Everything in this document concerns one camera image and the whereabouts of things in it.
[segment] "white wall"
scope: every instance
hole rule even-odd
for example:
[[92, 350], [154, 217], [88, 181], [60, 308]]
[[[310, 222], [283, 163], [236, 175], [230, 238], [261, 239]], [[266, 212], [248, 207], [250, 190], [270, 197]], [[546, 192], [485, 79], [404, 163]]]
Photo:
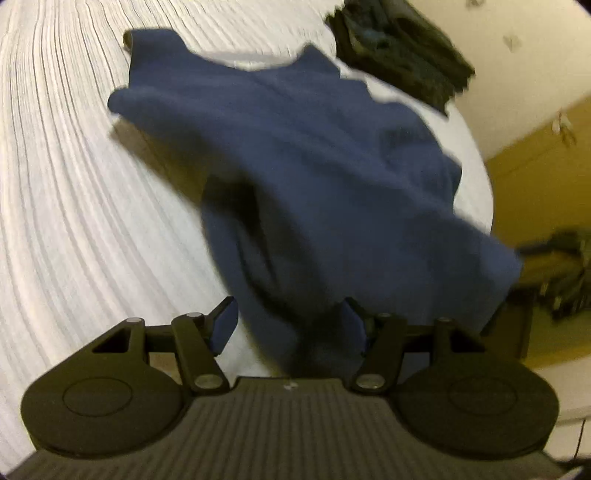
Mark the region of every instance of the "white wall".
[[[485, 158], [591, 93], [591, 17], [574, 0], [411, 0], [474, 65], [457, 99]], [[511, 53], [503, 36], [522, 46]]]
[[560, 401], [558, 421], [591, 416], [591, 356], [535, 369], [556, 391]]

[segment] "white bed sheet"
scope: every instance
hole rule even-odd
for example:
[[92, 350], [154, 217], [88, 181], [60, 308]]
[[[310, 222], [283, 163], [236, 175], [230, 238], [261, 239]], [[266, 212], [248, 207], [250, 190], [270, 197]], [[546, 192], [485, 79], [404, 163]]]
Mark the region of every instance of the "white bed sheet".
[[[121, 319], [149, 325], [209, 311], [226, 290], [191, 197], [203, 173], [116, 118], [129, 28], [168, 27], [206, 56], [292, 57], [334, 0], [4, 0], [0, 3], [0, 471], [32, 451], [19, 404], [43, 372]], [[344, 76], [363, 77], [337, 62]], [[410, 105], [463, 167], [455, 208], [484, 231], [491, 187], [462, 116], [450, 118], [373, 78], [378, 101]], [[132, 151], [122, 146], [123, 138]], [[268, 375], [242, 325], [220, 359], [229, 377]]]

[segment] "ribbed plastic surface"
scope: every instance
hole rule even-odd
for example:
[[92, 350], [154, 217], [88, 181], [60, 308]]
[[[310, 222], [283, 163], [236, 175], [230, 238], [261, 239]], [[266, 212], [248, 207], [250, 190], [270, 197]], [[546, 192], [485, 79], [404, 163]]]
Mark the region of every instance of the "ribbed plastic surface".
[[243, 379], [227, 395], [197, 399], [176, 429], [143, 450], [102, 460], [37, 452], [8, 478], [529, 480], [560, 474], [542, 453], [498, 462], [441, 453], [410, 435], [385, 400], [352, 394], [339, 380]]

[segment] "folded clothing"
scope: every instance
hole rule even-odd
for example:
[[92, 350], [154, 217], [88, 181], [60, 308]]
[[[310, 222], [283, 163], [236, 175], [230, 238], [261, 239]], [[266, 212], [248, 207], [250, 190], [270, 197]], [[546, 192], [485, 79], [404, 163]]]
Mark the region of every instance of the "folded clothing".
[[347, 0], [327, 17], [337, 56], [445, 113], [474, 68], [405, 0]]

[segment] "navy blue fabric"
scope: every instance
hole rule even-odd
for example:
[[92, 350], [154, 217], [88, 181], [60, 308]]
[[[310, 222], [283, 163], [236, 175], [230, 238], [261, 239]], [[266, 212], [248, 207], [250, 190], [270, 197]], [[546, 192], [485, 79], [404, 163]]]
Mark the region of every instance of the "navy blue fabric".
[[129, 88], [109, 109], [215, 161], [202, 216], [213, 257], [263, 350], [290, 372], [347, 375], [347, 296], [413, 324], [480, 330], [521, 263], [453, 213], [461, 168], [411, 109], [377, 103], [313, 47], [244, 72], [136, 30]]

